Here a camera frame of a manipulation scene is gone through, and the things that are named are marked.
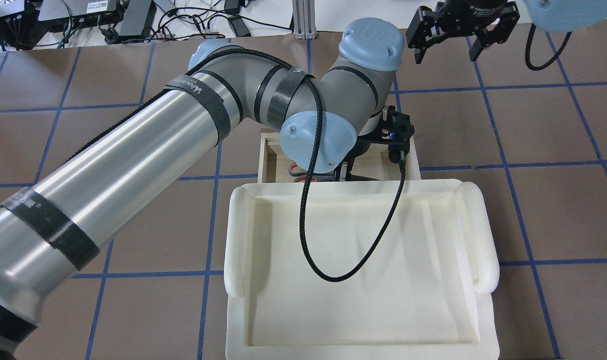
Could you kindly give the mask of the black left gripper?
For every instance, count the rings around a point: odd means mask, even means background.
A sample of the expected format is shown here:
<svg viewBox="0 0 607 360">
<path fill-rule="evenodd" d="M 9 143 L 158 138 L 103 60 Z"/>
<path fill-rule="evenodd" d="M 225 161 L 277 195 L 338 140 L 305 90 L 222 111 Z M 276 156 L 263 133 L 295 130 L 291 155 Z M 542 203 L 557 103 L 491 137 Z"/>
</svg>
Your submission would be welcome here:
<svg viewBox="0 0 607 360">
<path fill-rule="evenodd" d="M 352 182 L 353 176 L 385 176 L 390 170 L 388 144 L 358 139 L 340 164 L 330 172 L 337 182 Z"/>
</svg>

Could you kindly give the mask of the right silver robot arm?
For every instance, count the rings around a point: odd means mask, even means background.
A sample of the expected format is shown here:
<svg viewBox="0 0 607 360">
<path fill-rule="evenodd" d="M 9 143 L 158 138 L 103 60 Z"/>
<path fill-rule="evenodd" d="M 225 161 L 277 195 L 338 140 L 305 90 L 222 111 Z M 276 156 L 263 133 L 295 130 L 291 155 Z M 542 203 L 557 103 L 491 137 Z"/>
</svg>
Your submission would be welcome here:
<svg viewBox="0 0 607 360">
<path fill-rule="evenodd" d="M 570 36 L 580 27 L 591 27 L 607 19 L 607 0 L 525 0 L 530 17 L 525 63 L 541 71 L 558 59 Z M 506 43 L 521 17 L 514 0 L 445 0 L 435 9 L 418 7 L 406 30 L 406 43 L 416 64 L 422 63 L 429 48 L 450 38 L 475 36 L 468 56 L 477 61 L 484 50 Z M 532 64 L 530 50 L 537 29 L 565 34 L 558 51 L 546 63 Z"/>
</svg>

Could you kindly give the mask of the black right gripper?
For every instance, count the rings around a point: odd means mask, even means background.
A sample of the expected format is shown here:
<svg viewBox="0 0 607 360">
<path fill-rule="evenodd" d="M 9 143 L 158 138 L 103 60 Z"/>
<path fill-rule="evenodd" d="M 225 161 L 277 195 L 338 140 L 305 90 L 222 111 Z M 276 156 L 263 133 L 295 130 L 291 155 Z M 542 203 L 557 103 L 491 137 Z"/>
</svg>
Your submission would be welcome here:
<svg viewBox="0 0 607 360">
<path fill-rule="evenodd" d="M 413 50 L 414 61 L 421 64 L 436 35 L 476 36 L 469 50 L 471 62 L 493 44 L 504 44 L 520 19 L 516 5 L 507 0 L 444 0 L 435 11 L 420 6 L 406 30 L 407 47 Z"/>
</svg>

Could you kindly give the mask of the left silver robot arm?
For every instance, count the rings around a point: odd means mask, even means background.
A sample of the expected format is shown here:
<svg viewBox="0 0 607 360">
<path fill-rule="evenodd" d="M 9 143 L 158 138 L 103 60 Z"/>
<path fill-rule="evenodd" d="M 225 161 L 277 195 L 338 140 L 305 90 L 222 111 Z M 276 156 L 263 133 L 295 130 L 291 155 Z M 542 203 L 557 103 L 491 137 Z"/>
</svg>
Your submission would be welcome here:
<svg viewBox="0 0 607 360">
<path fill-rule="evenodd" d="M 283 152 L 308 173 L 340 167 L 374 131 L 404 48 L 392 23 L 357 19 L 315 79 L 274 55 L 201 43 L 185 74 L 1 203 L 0 360 L 12 360 L 40 326 L 55 290 L 242 121 L 278 132 Z"/>
</svg>

